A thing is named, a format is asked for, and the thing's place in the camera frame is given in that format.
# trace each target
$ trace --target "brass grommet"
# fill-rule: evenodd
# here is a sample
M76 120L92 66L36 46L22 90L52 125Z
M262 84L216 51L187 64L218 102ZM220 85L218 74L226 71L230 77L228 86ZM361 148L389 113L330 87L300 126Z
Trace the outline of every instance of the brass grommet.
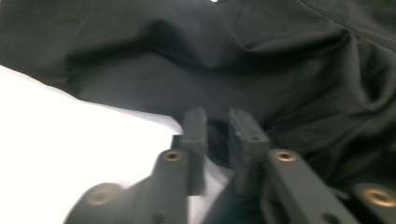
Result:
M295 161L296 157L289 152L278 152L275 157L280 161Z
M376 205L396 207L396 199L380 189L366 189L363 194L371 203L375 203Z
M108 189L97 189L87 197L87 203L93 206L99 206L109 203L114 197L114 193Z
M168 151L163 155L166 161L180 161L182 157L182 154L178 151Z

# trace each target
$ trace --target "hole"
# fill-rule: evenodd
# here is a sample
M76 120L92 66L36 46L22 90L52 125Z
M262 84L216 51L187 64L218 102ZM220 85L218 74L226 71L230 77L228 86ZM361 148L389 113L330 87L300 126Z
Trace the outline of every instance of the hole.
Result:
M153 224L163 224L166 222L166 214L159 212L152 215L152 223Z
M180 152L169 151L163 157L166 161L180 161L182 156Z
M112 198L111 191L107 189L98 189L88 196L87 202L90 205L98 206L107 204Z
M287 152L278 152L276 153L276 158L280 161L295 161L296 158Z
M340 220L338 219L338 217L336 217L335 215L333 215L331 213L323 213L321 217L328 224L340 224L341 223Z
M379 189L367 189L364 191L364 196L372 203L384 207L396 207L396 199Z

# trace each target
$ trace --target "black fabric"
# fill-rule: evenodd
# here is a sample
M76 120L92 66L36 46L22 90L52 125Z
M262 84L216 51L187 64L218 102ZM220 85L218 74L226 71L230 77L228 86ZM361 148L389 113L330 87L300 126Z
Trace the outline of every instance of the black fabric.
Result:
M374 176L396 148L395 1L0 4L0 64L85 101L177 120L201 106L217 164L230 107L333 186ZM376 181L394 188L394 168L382 170Z

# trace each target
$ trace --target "wrinkled fabric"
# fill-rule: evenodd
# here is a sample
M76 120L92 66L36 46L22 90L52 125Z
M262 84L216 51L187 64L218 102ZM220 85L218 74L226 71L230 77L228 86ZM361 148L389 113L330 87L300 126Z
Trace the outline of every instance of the wrinkled fabric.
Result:
M0 64L84 101L178 120L201 106L208 156L223 166L228 111L238 107L329 185L396 189L395 8L391 0L2 0Z

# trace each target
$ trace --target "white surface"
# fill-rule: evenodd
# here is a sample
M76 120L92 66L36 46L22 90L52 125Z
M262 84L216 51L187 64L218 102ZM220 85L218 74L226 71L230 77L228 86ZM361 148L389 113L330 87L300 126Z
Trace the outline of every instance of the white surface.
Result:
M94 185L148 176L177 133L169 117L81 102L0 66L0 223L63 223ZM191 224L231 175L206 160L206 195L190 197Z

